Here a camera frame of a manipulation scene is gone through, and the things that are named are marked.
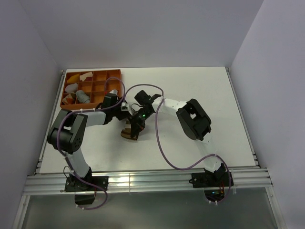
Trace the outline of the brown striped sock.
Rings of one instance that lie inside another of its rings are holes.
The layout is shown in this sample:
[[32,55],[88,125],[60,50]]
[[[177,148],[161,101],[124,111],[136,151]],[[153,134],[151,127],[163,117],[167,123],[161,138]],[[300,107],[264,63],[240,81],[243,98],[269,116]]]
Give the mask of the brown striped sock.
[[131,125],[130,125],[129,120],[126,120],[124,129],[121,131],[121,137],[133,140],[133,139],[131,139],[130,133],[131,133]]

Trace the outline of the grey sock with black stripes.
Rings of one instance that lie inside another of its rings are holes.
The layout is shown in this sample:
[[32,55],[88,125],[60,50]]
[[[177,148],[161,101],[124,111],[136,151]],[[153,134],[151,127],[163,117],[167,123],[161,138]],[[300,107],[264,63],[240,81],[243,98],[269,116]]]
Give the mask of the grey sock with black stripes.
[[90,103],[90,97],[83,90],[78,90],[76,92],[76,97],[77,97],[79,103],[82,103],[82,104]]

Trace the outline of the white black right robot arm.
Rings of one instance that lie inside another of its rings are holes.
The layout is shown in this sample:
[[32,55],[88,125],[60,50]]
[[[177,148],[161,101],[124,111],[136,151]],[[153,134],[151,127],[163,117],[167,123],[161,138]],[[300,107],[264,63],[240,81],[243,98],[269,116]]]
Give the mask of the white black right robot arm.
[[[195,99],[189,101],[176,101],[164,98],[160,94],[148,95],[141,90],[135,96],[135,100],[140,104],[141,109],[129,118],[131,125],[130,138],[136,139],[139,133],[145,128],[145,121],[155,113],[155,133],[158,148],[166,163],[176,170],[189,170],[203,162],[207,183],[217,186],[223,179],[223,174],[227,171],[227,165],[217,155],[211,145],[211,124],[212,121],[199,102]],[[193,165],[186,168],[174,166],[165,156],[161,147],[158,132],[158,114],[164,113],[176,116],[185,135],[193,140],[198,149],[205,153],[205,156]]]

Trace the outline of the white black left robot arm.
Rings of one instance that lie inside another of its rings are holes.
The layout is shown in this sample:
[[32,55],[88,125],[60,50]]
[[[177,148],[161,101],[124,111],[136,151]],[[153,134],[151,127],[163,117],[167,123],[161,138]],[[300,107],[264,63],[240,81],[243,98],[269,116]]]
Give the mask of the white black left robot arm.
[[122,99],[116,90],[108,92],[96,108],[81,111],[62,109],[51,126],[47,142],[58,150],[65,158],[71,176],[76,178],[76,186],[81,190],[92,187],[92,170],[86,163],[81,145],[87,127],[106,125],[114,117],[119,120],[129,116],[129,112],[121,109]]

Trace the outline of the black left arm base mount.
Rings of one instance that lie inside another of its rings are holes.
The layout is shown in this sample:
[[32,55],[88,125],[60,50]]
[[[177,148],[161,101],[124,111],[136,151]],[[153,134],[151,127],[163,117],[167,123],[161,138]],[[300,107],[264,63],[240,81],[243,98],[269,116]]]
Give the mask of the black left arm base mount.
[[66,177],[65,192],[73,192],[74,202],[78,206],[91,205],[95,198],[97,191],[107,191],[109,184],[108,176],[94,176],[89,171],[85,177],[81,177],[80,181],[77,177],[70,174]]

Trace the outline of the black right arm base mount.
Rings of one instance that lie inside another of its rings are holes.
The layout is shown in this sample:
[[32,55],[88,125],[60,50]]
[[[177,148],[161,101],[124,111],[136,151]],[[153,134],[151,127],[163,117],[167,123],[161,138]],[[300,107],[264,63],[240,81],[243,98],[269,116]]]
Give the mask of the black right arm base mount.
[[215,188],[213,190],[204,191],[204,195],[208,201],[219,202],[226,196],[225,188],[228,190],[234,184],[231,172],[227,171],[223,163],[214,172],[204,169],[204,172],[192,173],[189,183],[193,188]]

